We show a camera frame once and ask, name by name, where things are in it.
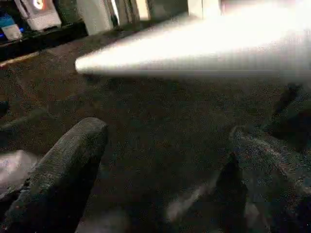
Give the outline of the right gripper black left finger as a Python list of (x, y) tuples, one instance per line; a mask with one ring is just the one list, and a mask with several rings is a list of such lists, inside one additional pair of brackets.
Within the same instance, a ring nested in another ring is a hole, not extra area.
[(0, 196), (3, 233), (73, 233), (83, 215), (107, 144), (107, 124), (75, 124), (29, 172)]

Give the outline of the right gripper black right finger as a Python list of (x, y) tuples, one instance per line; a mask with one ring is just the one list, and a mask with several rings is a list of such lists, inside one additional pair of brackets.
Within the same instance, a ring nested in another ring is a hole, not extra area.
[(311, 157), (253, 127), (234, 127), (230, 143), (249, 197), (271, 232), (309, 233)]

